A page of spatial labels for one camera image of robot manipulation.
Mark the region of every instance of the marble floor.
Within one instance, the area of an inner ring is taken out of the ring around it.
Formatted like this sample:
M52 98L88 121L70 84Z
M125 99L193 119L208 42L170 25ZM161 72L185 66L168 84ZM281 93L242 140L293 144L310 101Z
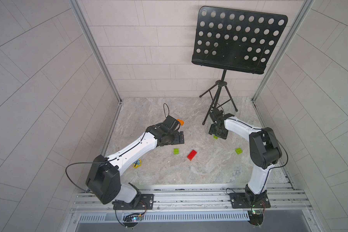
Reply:
M248 97L234 98L238 112L232 103L223 105L226 113L261 127L260 121ZM113 154L137 139L144 130L165 119L163 104L170 108L170 115L184 121L184 144L157 147L144 154L142 165L137 169L129 167L121 176L121 182L133 184L207 184L247 183L251 177L253 163L250 159L249 143L233 132L227 140L215 139L209 135L212 124L208 117L202 125L211 98L126 98L107 148ZM187 159L191 150L197 151L192 161ZM273 169L269 183L286 183L281 169Z

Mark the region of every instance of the toy piece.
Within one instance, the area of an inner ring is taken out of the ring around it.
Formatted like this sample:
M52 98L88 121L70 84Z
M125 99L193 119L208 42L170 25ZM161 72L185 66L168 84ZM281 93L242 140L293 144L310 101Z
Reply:
M241 148L237 148L235 151L236 151L237 155L240 155L242 153Z
M196 154L197 154L197 151L192 150L191 153L187 156L187 158L192 161L193 157L195 157Z

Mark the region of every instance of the perforated black panel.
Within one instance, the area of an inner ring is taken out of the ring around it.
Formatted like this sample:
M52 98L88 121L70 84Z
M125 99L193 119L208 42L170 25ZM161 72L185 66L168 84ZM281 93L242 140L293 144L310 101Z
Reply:
M287 21L282 14L203 6L197 20L192 63L263 74Z

